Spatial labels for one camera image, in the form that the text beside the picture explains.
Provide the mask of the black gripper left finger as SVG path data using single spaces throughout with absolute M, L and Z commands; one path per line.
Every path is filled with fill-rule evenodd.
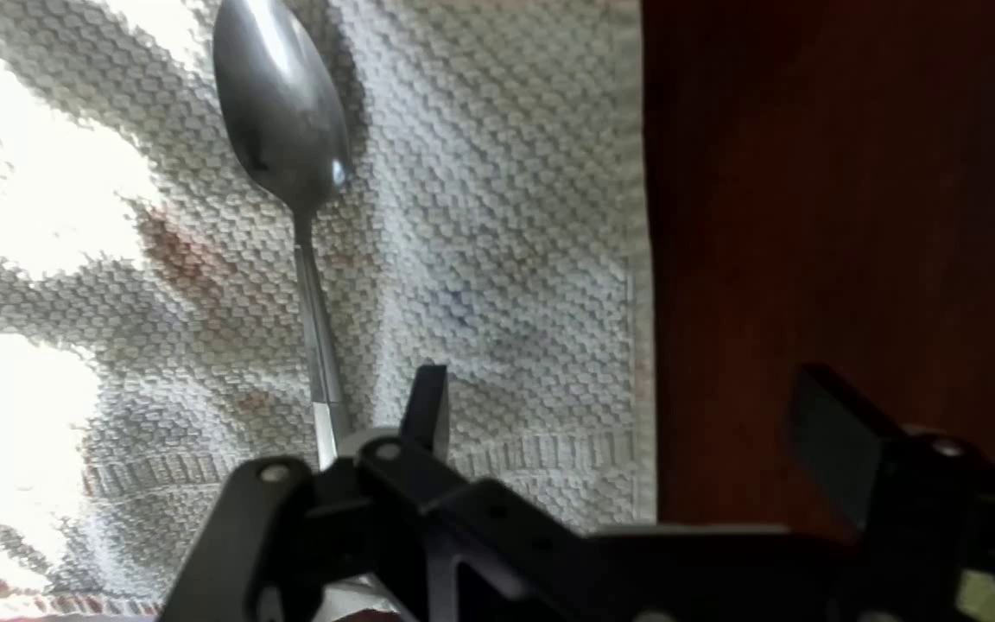
M 435 362 L 425 362 L 411 379 L 400 434 L 427 452 L 442 452 L 449 440 L 445 411 L 449 374 Z

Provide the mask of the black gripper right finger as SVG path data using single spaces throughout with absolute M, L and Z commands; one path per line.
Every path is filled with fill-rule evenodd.
M 834 367 L 795 374 L 789 442 L 847 524 L 872 532 L 904 518 L 902 464 L 911 434 Z

